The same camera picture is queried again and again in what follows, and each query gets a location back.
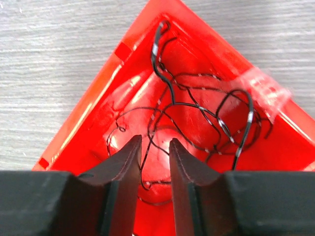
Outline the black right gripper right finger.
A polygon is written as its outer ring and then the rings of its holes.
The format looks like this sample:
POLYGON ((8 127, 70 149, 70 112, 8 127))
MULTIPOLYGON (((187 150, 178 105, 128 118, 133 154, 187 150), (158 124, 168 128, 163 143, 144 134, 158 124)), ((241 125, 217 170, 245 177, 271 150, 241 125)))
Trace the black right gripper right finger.
POLYGON ((219 173, 180 143, 169 145, 175 232, 178 236, 312 236, 312 172, 219 173))

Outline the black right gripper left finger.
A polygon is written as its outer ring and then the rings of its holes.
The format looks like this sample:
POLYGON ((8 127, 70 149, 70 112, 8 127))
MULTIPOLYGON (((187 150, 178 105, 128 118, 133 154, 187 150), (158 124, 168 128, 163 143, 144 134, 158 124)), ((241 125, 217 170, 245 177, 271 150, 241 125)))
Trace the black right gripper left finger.
POLYGON ((140 180, 141 135, 75 176, 65 171, 1 171, 3 236, 130 236, 140 180))

